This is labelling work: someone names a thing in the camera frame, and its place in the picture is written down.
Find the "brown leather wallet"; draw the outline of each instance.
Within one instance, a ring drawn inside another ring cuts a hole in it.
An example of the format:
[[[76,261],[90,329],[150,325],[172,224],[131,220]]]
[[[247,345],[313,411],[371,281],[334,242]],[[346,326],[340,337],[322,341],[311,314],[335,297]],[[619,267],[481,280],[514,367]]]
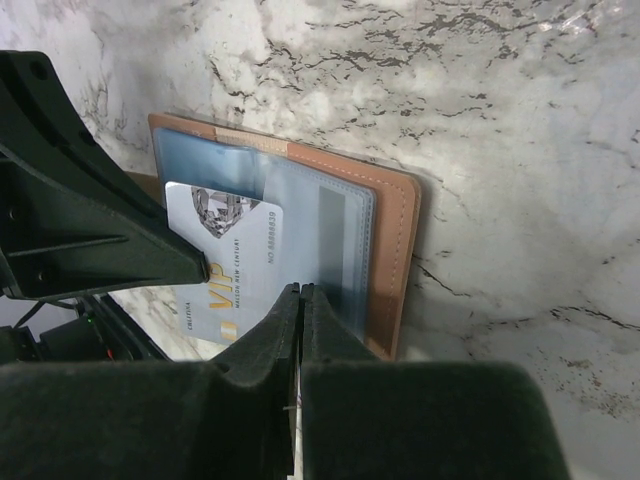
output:
[[[156,128],[166,128],[254,147],[371,188],[376,194],[376,218],[365,344],[382,358],[395,358],[420,210],[420,185],[413,177],[306,145],[174,115],[151,114],[149,126],[152,136]]]

